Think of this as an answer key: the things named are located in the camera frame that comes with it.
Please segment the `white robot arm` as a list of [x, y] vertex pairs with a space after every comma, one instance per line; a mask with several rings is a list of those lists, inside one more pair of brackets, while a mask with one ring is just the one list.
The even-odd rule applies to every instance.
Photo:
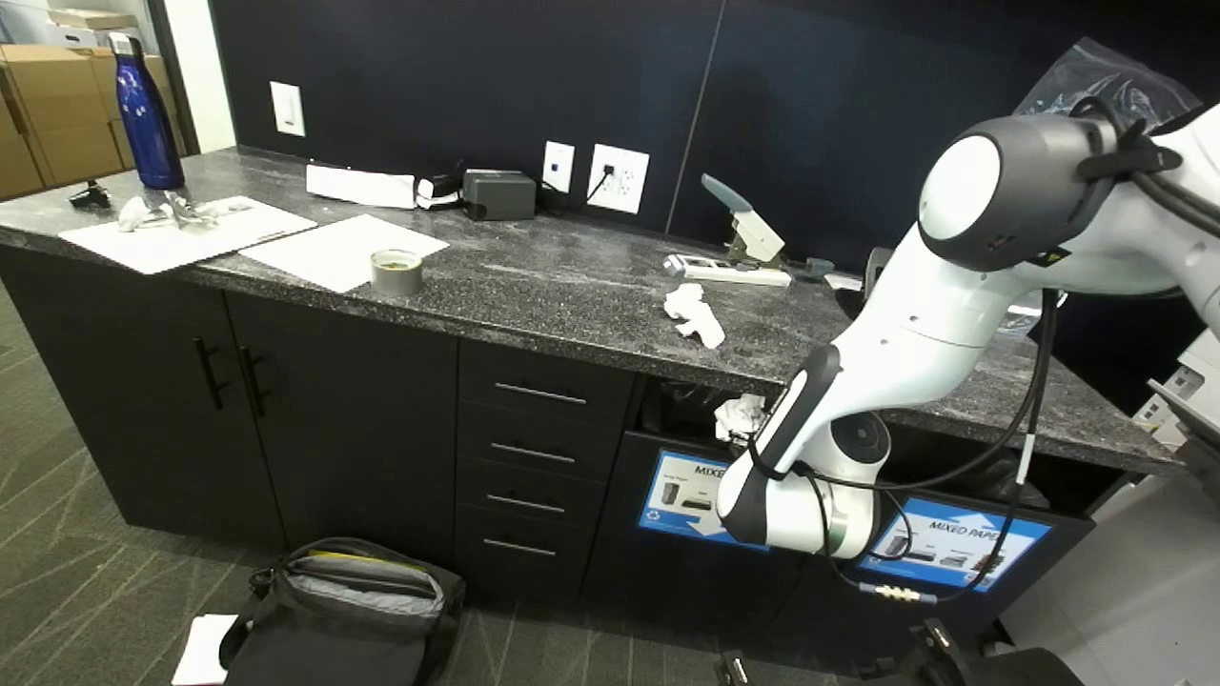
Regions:
[[1100, 103], [969, 128], [931, 164], [863, 313], [808, 355], [722, 477], [722, 528], [748, 544], [863, 557], [893, 457], [880, 416], [950, 398], [1022, 299], [1180, 289], [1220, 333], [1217, 210], [1217, 103], [1163, 128]]

